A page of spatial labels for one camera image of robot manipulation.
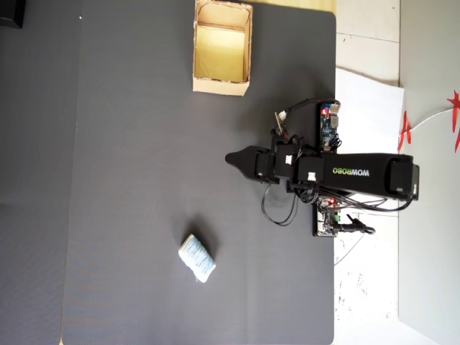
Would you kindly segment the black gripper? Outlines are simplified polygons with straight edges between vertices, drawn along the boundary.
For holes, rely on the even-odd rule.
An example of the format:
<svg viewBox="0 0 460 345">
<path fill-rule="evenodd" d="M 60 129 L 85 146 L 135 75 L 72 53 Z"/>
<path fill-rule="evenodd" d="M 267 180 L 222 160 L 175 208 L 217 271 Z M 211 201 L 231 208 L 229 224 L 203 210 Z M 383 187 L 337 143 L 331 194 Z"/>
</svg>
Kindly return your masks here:
<svg viewBox="0 0 460 345">
<path fill-rule="evenodd" d="M 228 153 L 225 161 L 249 180 L 278 185 L 280 179 L 275 176 L 276 146 L 277 138 L 272 138 L 270 148 L 248 146 Z"/>
</svg>

